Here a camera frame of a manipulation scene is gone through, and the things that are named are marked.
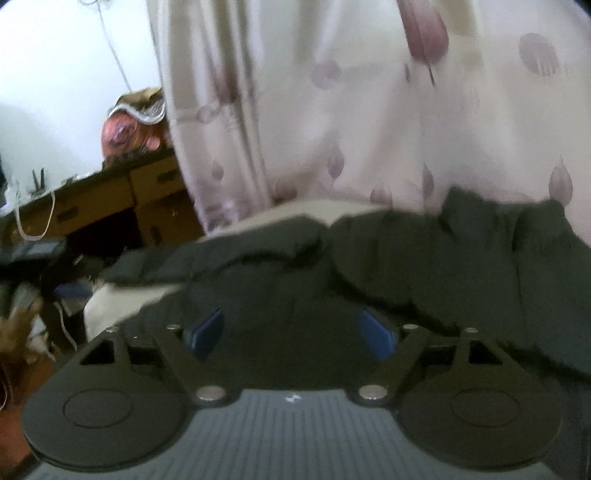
brown object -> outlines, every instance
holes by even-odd
[[[103,168],[130,156],[171,147],[160,88],[149,88],[119,97],[103,125]]]
[[[203,236],[186,192],[178,192],[135,209],[144,244],[181,244]]]
[[[126,112],[117,112],[105,121],[101,136],[103,168],[121,161],[123,155],[153,152],[168,148],[166,121],[156,125],[144,125]]]
[[[0,318],[0,361],[18,364],[25,360],[31,322],[41,313],[42,300],[26,309],[15,309],[8,319]]]

dark green blanket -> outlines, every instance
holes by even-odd
[[[443,333],[476,327],[591,374],[591,249],[554,201],[499,205],[453,189],[437,217],[378,212],[331,228],[291,219],[131,252],[105,278],[185,284],[127,321],[130,334],[192,325],[221,307],[225,336],[208,363],[250,386],[323,388],[365,375],[375,361],[354,318],[367,306]]]

white cable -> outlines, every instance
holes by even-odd
[[[121,65],[121,61],[119,60],[119,56],[117,55],[115,47],[113,46],[113,42],[111,42],[111,38],[109,36],[109,33],[107,32],[107,27],[105,25],[105,19],[103,17],[103,9],[100,6],[100,2],[101,2],[101,0],[87,0],[87,1],[78,0],[78,3],[80,5],[84,5],[85,7],[91,7],[92,5],[96,5],[97,10],[99,11],[100,26],[103,29],[103,35],[105,36],[105,40],[107,42],[107,45],[109,46],[111,54],[113,55],[113,58],[115,59],[115,63],[117,64],[117,68],[119,69],[121,77],[123,78],[123,81],[125,82],[125,86],[127,87],[129,92],[131,93],[131,92],[133,92],[133,90],[131,88],[131,84],[129,83],[129,80],[127,79],[127,75],[125,74],[125,70],[123,69],[123,65]]]
[[[18,233],[20,233],[22,239],[27,240],[29,242],[38,242],[39,240],[42,240],[45,237],[45,235],[47,234],[47,231],[49,230],[51,218],[53,217],[53,210],[55,210],[55,208],[56,208],[56,193],[53,190],[51,191],[51,212],[49,213],[49,219],[47,220],[47,226],[45,227],[45,231],[41,235],[27,235],[22,228],[21,212],[20,212],[21,186],[20,186],[19,182],[17,182],[17,202],[16,203],[17,203],[17,205],[14,209],[14,214],[17,219]]]
[[[8,403],[8,397],[10,396],[8,393],[8,386],[4,380],[2,380],[2,386],[4,387],[4,402],[0,405],[0,411],[4,410],[4,407],[6,407],[6,404]]]
[[[4,374],[4,387],[7,389],[7,402],[8,400],[14,400],[14,388],[10,382],[10,376],[7,374],[5,368],[1,368],[0,371]]]
[[[58,301],[53,302],[53,306],[55,308],[57,308],[58,312],[60,312],[61,329],[64,332],[64,335],[66,336],[68,341],[72,344],[72,347],[74,347],[74,350],[78,351],[78,344],[74,341],[74,339],[70,336],[70,334],[66,330],[66,325],[64,324],[64,311],[61,309],[60,302],[58,302]]]

